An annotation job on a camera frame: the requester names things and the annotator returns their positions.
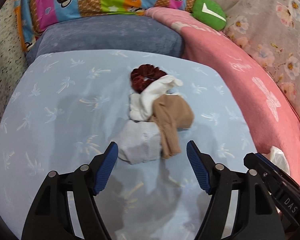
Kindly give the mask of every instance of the pink flower print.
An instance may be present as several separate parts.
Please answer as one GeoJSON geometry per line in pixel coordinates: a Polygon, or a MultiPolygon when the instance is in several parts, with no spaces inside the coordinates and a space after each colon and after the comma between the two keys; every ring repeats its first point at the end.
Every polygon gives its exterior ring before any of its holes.
{"type": "Polygon", "coordinates": [[[235,35],[234,33],[230,30],[230,28],[226,28],[224,30],[224,34],[231,40],[234,41],[235,40],[235,35]]]}
{"type": "Polygon", "coordinates": [[[297,92],[294,90],[295,84],[293,82],[284,82],[284,83],[281,83],[279,86],[280,86],[282,92],[287,97],[287,99],[291,102],[294,102],[294,100],[296,99],[296,94],[297,94],[297,92]]]}
{"type": "Polygon", "coordinates": [[[250,42],[246,36],[242,36],[234,40],[234,43],[239,46],[241,49],[249,49],[250,42]]]}
{"type": "Polygon", "coordinates": [[[284,65],[284,70],[292,80],[295,80],[300,74],[299,60],[296,57],[290,56],[284,65]]]}
{"type": "Polygon", "coordinates": [[[276,98],[276,96],[267,89],[267,87],[265,86],[265,84],[261,81],[260,78],[257,77],[253,77],[252,81],[258,86],[258,88],[260,88],[260,90],[265,94],[265,96],[267,97],[266,103],[270,109],[270,111],[272,112],[275,120],[277,122],[279,122],[279,115],[278,115],[278,111],[277,108],[281,107],[281,104],[279,102],[279,100],[276,98]]]}
{"type": "Polygon", "coordinates": [[[287,6],[278,2],[275,10],[277,12],[277,16],[284,26],[290,27],[291,25],[293,25],[292,16],[287,6]]]}
{"type": "Polygon", "coordinates": [[[289,0],[288,8],[291,16],[300,22],[300,1],[289,0]]]}
{"type": "Polygon", "coordinates": [[[266,46],[259,45],[257,52],[252,54],[252,58],[258,62],[261,67],[272,67],[274,62],[273,52],[266,46]]]}

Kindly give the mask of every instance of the pink blanket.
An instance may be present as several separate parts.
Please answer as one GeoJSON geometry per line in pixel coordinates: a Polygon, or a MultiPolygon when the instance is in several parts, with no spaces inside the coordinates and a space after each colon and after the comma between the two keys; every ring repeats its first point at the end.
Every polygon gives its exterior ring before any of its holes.
{"type": "Polygon", "coordinates": [[[300,183],[300,120],[284,94],[247,53],[188,12],[155,7],[145,15],[180,33],[185,41],[183,58],[215,69],[237,101],[249,126],[256,149],[281,149],[290,175],[300,183]]]}

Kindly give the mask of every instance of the green pillow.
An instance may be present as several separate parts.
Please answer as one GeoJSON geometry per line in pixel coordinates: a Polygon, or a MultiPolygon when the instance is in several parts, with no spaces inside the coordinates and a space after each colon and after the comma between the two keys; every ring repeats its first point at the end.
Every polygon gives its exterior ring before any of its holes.
{"type": "Polygon", "coordinates": [[[198,21],[210,26],[216,31],[226,26],[226,14],[221,7],[212,0],[195,0],[192,16],[198,21]]]}

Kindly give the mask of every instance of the brown scrunchie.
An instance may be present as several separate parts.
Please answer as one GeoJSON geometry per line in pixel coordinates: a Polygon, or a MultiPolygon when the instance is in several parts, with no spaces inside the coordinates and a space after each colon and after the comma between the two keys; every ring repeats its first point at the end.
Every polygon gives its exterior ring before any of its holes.
{"type": "Polygon", "coordinates": [[[167,75],[158,67],[150,64],[141,65],[131,72],[132,88],[139,94],[146,89],[153,81],[167,75]]]}

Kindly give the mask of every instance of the metal screw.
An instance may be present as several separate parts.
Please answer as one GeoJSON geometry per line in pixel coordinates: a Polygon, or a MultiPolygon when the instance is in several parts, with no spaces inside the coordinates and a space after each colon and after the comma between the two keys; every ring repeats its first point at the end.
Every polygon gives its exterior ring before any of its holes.
{"type": "Polygon", "coordinates": [[[84,164],[80,167],[80,171],[87,171],[89,169],[89,165],[84,164]]]}
{"type": "Polygon", "coordinates": [[[49,176],[50,178],[53,178],[56,174],[57,174],[57,173],[56,173],[55,171],[50,171],[50,172],[48,173],[48,176],[49,176]]]}
{"type": "Polygon", "coordinates": [[[256,176],[258,173],[256,170],[249,170],[250,175],[256,176]]]}
{"type": "Polygon", "coordinates": [[[217,163],[215,167],[218,171],[222,171],[225,168],[221,163],[217,163]]]}

